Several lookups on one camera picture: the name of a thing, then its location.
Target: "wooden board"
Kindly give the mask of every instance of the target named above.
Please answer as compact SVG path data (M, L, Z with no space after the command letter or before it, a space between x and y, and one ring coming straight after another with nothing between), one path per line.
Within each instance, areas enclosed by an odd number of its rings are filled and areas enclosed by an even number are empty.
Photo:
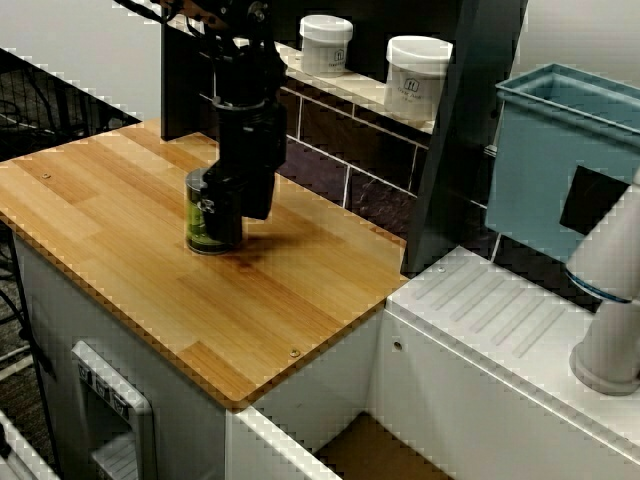
M217 145L159 133L149 121L0 164L0 219L225 407L255 401L406 281L403 240L280 177L240 248L192 252L184 179Z
M344 480L451 480L367 413L360 414L316 457Z

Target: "white wall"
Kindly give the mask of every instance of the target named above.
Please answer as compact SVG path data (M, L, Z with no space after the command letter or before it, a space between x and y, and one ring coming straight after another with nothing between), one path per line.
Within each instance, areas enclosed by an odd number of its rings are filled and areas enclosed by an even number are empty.
M640 88L639 0L529 0L512 75L547 63Z
M160 116L160 25L111 0L0 0L0 48L139 119Z

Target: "blue plastic bin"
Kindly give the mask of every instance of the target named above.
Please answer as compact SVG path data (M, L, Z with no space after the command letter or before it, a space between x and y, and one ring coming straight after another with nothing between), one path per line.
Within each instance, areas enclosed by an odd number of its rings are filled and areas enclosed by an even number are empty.
M584 236L560 224L578 166L631 183L640 90L551 64L499 83L502 127L486 225L565 262Z

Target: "black robotic arm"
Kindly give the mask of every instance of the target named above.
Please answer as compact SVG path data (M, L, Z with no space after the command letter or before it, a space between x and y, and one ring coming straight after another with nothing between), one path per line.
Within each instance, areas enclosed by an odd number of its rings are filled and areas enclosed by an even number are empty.
M233 248L242 240L242 217L264 220L271 210L275 171L286 158L286 109L277 101L286 65L278 54L269 4L254 0L155 0L158 17L131 0L117 3L152 20L182 13L204 24L216 75L220 159L203 176L199 208L208 236ZM237 46L234 39L248 45Z

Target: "green can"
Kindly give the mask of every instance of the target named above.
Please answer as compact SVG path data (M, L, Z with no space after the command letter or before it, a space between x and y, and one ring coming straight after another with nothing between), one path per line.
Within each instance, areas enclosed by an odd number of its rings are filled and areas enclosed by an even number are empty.
M207 171L206 168L198 168L190 172L186 178L187 184L187 246L197 253L205 255L219 255L231 250L232 245L212 239L207 234L204 223L204 216L201 210L201 191L206 187L202 176Z

